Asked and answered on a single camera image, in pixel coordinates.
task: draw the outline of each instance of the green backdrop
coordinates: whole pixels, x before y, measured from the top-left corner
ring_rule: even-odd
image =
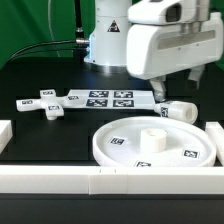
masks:
[[[94,0],[81,0],[86,37],[95,26],[94,2]],[[55,40],[74,39],[74,0],[52,0],[51,3]],[[223,0],[211,0],[211,5],[224,13]],[[48,0],[0,0],[0,67],[17,50],[51,40],[48,26]],[[68,52],[60,52],[60,54],[62,57],[72,56]],[[57,54],[38,53],[35,56],[57,56]],[[224,59],[219,62],[220,66],[223,64]]]

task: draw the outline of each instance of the white circular plate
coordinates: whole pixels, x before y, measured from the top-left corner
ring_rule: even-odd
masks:
[[[159,128],[167,132],[165,151],[142,152],[140,135],[147,128]],[[101,127],[93,137],[93,155],[101,166],[213,166],[216,148],[207,134],[193,125],[168,118],[133,117]]]

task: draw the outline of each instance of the white block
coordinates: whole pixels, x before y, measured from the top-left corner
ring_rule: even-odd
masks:
[[[0,193],[88,194],[94,167],[0,166]]]
[[[89,176],[89,194],[126,194],[127,173],[123,168],[100,167]]]
[[[205,132],[217,149],[217,157],[224,166],[224,130],[218,122],[207,122]]]
[[[51,97],[56,97],[56,92],[54,89],[48,89],[48,90],[41,90],[40,91],[40,97],[41,99],[44,98],[51,98]]]
[[[127,194],[224,194],[223,168],[141,168],[128,172]]]
[[[8,144],[9,140],[12,138],[12,125],[11,121],[0,121],[0,153]]]

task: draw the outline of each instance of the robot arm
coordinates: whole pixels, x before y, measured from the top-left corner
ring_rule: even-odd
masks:
[[[151,80],[162,98],[167,74],[192,69],[190,79],[198,81],[204,64],[223,53],[221,14],[209,19],[208,11],[209,0],[142,0],[130,7],[128,19],[136,24],[128,32],[128,72]]]

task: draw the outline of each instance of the white cylinder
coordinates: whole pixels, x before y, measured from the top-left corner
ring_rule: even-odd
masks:
[[[198,117],[198,109],[195,104],[181,101],[156,104],[154,110],[161,117],[168,117],[189,124],[193,124]]]
[[[166,149],[166,131],[149,128],[141,131],[140,149],[143,154],[163,152]]]
[[[127,11],[132,1],[96,0],[95,4],[96,27],[90,35],[90,53],[85,61],[99,68],[96,69],[99,71],[115,71],[109,67],[123,67],[126,70],[126,42],[131,26]]]

